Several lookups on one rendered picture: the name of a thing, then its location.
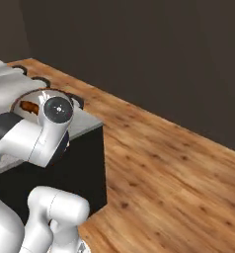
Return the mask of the grey-topped black dining counter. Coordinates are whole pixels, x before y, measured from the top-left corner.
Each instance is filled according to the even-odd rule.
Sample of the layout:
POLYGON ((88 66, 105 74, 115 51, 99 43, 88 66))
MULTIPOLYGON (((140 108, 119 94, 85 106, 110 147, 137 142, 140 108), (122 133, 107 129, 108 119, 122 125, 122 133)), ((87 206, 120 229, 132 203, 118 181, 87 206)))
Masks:
POLYGON ((74 118, 69 127, 69 146, 60 160, 42 169, 10 155, 0 163, 0 199, 22 221, 29 216, 27 197, 36 186, 71 192, 90 203, 90 213, 107 204, 103 123, 83 110, 82 98, 69 94, 74 118))

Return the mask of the brown chicken drumstick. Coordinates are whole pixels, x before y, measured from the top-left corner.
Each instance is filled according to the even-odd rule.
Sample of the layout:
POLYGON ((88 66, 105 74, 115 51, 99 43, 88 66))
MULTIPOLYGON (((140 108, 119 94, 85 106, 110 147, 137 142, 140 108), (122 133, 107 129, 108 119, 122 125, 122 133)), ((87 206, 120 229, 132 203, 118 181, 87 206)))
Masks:
POLYGON ((20 107, 24 110, 31 113, 34 113, 35 115, 39 114, 39 106, 36 103, 30 102, 30 101, 21 101, 20 107))

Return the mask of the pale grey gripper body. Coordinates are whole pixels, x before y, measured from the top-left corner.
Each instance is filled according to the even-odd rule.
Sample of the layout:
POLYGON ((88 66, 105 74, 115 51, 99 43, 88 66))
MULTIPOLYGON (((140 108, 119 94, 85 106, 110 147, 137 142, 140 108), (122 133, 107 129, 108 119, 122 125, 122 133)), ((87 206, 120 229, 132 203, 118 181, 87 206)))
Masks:
POLYGON ((9 112, 12 104, 23 94, 45 87, 46 80, 29 77, 26 67, 0 62, 0 114, 9 112))

